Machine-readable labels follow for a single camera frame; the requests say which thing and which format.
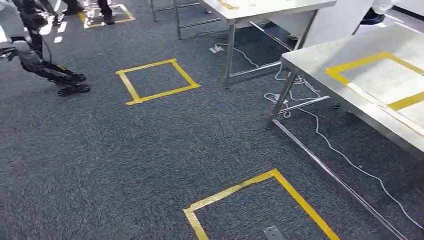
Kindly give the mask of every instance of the person's leg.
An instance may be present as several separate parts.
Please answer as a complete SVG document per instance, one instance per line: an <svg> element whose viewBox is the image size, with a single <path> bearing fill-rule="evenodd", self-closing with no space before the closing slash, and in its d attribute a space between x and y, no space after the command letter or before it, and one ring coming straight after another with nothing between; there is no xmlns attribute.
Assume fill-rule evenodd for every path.
<svg viewBox="0 0 424 240"><path fill-rule="evenodd" d="M108 0L97 0L97 3L106 24L108 25L114 24L115 21L112 16L112 9L108 5Z"/></svg>
<svg viewBox="0 0 424 240"><path fill-rule="evenodd" d="M67 16L76 15L84 10L78 0L63 0L63 2L67 4L67 9L63 11L63 14Z"/></svg>

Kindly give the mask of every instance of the humanoid robot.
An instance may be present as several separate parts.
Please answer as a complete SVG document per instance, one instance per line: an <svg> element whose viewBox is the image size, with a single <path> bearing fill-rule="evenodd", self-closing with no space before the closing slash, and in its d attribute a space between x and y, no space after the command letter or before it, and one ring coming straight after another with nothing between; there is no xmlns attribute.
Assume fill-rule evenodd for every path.
<svg viewBox="0 0 424 240"><path fill-rule="evenodd" d="M19 57L24 70L63 86L58 91L59 96L88 92L90 87L79 83L86 80L85 75L43 57L43 38L39 33L43 19L40 11L34 0L0 0L0 26L7 38L7 42L0 43L0 56L7 56L9 61Z"/></svg>

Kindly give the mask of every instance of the table leg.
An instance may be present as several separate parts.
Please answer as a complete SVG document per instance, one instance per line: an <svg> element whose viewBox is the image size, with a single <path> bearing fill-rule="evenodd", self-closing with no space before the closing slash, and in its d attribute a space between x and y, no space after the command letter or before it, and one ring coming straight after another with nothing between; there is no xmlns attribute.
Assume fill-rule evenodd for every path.
<svg viewBox="0 0 424 240"><path fill-rule="evenodd" d="M151 10L151 14L153 15L153 22L156 23L156 21L158 20L156 18L156 11L155 11L155 5L153 4L153 0L148 0L150 3L150 10Z"/></svg>
<svg viewBox="0 0 424 240"><path fill-rule="evenodd" d="M315 17L317 16L318 10L313 11L312 18L310 19L309 23L306 26L305 32L302 34L302 36L299 38L299 40L296 43L296 46L294 47L294 50L298 50L304 47L306 38L308 37L309 30L311 30L312 23L314 23Z"/></svg>
<svg viewBox="0 0 424 240"><path fill-rule="evenodd" d="M274 109L272 110L271 116L269 116L268 123L266 124L267 129L270 129L271 126L273 125L273 120L277 117L278 113L280 112L281 106L283 105L284 100L289 94L289 91L292 88L293 83L295 82L295 79L296 79L296 74L294 72L291 72L290 76L288 76L286 84L281 90L278 101L275 104Z"/></svg>
<svg viewBox="0 0 424 240"><path fill-rule="evenodd" d="M175 13L176 35L181 40L180 16L178 15L177 0L172 0L172 5Z"/></svg>
<svg viewBox="0 0 424 240"><path fill-rule="evenodd" d="M228 85L228 79L231 77L235 37L236 37L236 25L232 24L229 26L229 30L228 30L228 46L226 49L226 63L225 63L225 83L224 83L225 86Z"/></svg>

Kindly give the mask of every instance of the white cable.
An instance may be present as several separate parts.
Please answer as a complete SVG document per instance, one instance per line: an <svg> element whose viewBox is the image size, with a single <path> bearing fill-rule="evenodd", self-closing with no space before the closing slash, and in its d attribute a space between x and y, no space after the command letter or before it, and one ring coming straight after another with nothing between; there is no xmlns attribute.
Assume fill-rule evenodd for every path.
<svg viewBox="0 0 424 240"><path fill-rule="evenodd" d="M228 44L226 44L226 43L216 43L215 44L215 48L217 48L219 45L221 45L221 46L228 46ZM246 53L244 53L242 50L238 50L235 47L233 47L233 49L236 50L237 52L243 54L244 58L247 59L250 62L250 64L252 64L253 66L255 66L257 69L259 68L259 65L257 65L254 62L252 62L252 60L250 58L248 58L248 56L246 55Z"/></svg>
<svg viewBox="0 0 424 240"><path fill-rule="evenodd" d="M379 177L376 177L376 176L374 176L374 175L372 175L371 173L368 173L368 172L366 172L366 171L364 171L364 170L362 170L360 167L358 167L358 166L356 166L355 164L353 164L350 160L349 160L349 158L348 157L346 157L343 153L341 153L339 150L337 150L337 149L335 149L332 145L331 145L331 143L330 143L330 141L327 139L327 137L326 136L324 136L322 133L320 133L320 131L319 131L319 129L320 129L320 120L319 120L319 118L318 118L318 116L317 115L315 115L315 114L313 114L313 113L311 113L311 112L309 112L309 111L306 111L306 110L303 110L302 108L299 108L299 110L300 111L302 111L302 112L304 112L304 113L307 113L307 114L310 114L310 115L312 115L312 116L314 116L315 117L315 120L316 120L316 128L315 128L315 132L318 134L318 135L320 135L326 142L327 142L327 145L328 145L328 147L331 149L331 150L333 150L334 152L336 152L336 153L338 153L339 155L341 155L352 167L354 167L355 169L357 169L357 170L359 170L360 172L362 172L362 173L364 173L365 175L367 175L367 176L369 176L369 177L371 177L371 178L373 178L373 179L375 179L375 180L378 180L379 182L380 182L380 185L381 185L381 188L383 189L383 191L385 192L385 194L387 195L387 196L389 196L389 198L391 198L395 203L397 203L397 205L399 205L399 207L400 207L400 209L402 210L402 212L403 212L403 214L405 214L405 216L411 221L411 222L413 222L413 224L415 224L417 227L419 227L420 229L422 229L422 230L424 230L424 227L423 226L421 226L420 224L418 224L412 217L410 217L409 216L409 214L405 211L405 209L404 209L404 206L396 199L396 198L394 198L390 193L389 193L389 191L387 191L387 189L386 189L386 187L385 187L385 185L384 185L384 183L383 183L383 180L381 180L381 178L379 178Z"/></svg>
<svg viewBox="0 0 424 240"><path fill-rule="evenodd" d="M278 73L275 75L275 80L278 80L278 81L287 81L287 79L281 79L281 78L278 78L278 76L280 75L280 73L281 73L281 71L282 71L282 69L283 69L283 65L281 65L280 66L280 69L279 69L279 71L278 71ZM295 81L294 81L294 83L293 83L294 85L302 85L302 84L304 84L306 87L308 87L315 95L316 95L316 98L320 98L321 97L321 95L319 94L319 92L321 92L320 90L316 90L308 81L306 81L305 79L303 79L302 77L300 77L300 76L297 76L296 77L296 79L295 79ZM268 97L267 97L267 95L270 95L270 94L273 94L273 93L267 93L267 94L265 94L264 95L264 97L266 98L266 99L268 99L268 100L270 100ZM293 94L292 94L292 91L290 90L289 91L289 95L290 95L290 98L291 98L291 100L293 100L293 101L304 101L304 100L314 100L314 99L316 99L315 97L306 97L306 98L301 98L301 99L295 99L294 97L293 97ZM274 98L275 99L278 99L280 97L280 95L279 94L274 94ZM286 106L286 108L288 108L289 107L289 105L286 103L286 102L284 102L284 105ZM378 180L379 181L379 183L380 183L380 185L381 185L381 188L383 189L383 191L385 192L385 194L389 197L389 198L391 198L397 205L399 205L399 207L400 207L400 209L402 210L402 212L403 212L403 214L414 224L414 225L416 225L417 227L419 227L420 229L422 229L422 230L424 230L424 225L420 225L420 224L418 224L418 222L417 221L415 221L411 216L409 216L409 214L405 211L405 208L404 208L404 206L401 204L401 202L399 202L396 198L394 198L390 193L389 193L389 191L387 191L387 189L386 189L386 187L385 187L385 185L384 185L384 183L383 183L383 180L381 179L381 178L379 178L379 177L377 177L377 176L374 176L374 175L372 175L372 174L370 174L370 173L368 173L368 172L366 172L366 171L364 171L364 170L362 170L360 167L358 167L358 166L356 166L355 164L353 164L350 160L349 160L349 158L347 158L343 153L341 153L340 151L338 151L337 149L335 149L332 145L331 145L331 143L330 143L330 141L327 139L327 137L326 136L324 136L322 133L320 133L320 131L319 131L319 129L320 129L320 120L319 120L319 118L318 118L318 116L317 115L315 115L315 114L313 114L313 113L311 113L311 112L309 112L309 111L306 111L306 110L303 110L302 108L299 108L299 110L301 110L302 112L304 112L304 113L307 113L307 114L310 114L310 115L312 115L312 116L314 116L315 117L315 120L316 120L316 129L315 129L315 132L318 134L318 135L320 135L324 140L325 140L325 142L327 143L327 145L328 145L328 147L332 150L332 151L334 151L334 152L336 152L336 153L338 153L339 155L341 155L352 167L354 167L355 169L357 169L357 170L359 170L360 172L362 172L363 174L365 174L365 175L367 175L367 176L369 176L369 177L371 177L371 178L373 178L373 179L375 179L375 180ZM291 117L291 112L290 111L288 111L288 112L285 112L284 114L283 114L283 116L284 116L284 118L290 118Z"/></svg>

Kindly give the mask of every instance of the black shoe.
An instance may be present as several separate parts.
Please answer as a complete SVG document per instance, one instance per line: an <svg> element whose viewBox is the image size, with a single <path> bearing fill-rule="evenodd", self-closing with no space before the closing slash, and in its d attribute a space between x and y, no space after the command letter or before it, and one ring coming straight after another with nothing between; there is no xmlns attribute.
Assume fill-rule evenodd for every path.
<svg viewBox="0 0 424 240"><path fill-rule="evenodd" d="M71 8L71 9L66 9L63 10L62 13L65 16L71 16L71 15L77 15L78 13L81 13L82 11L84 11L84 8L82 6L78 6L76 8Z"/></svg>
<svg viewBox="0 0 424 240"><path fill-rule="evenodd" d="M103 16L103 19L104 19L104 22L107 25L113 25L113 24L115 24L115 18L112 15L110 15L110 16Z"/></svg>
<svg viewBox="0 0 424 240"><path fill-rule="evenodd" d="M368 10L366 15L363 17L362 21L360 22L361 25L376 25L385 19L384 14L377 14L372 8Z"/></svg>

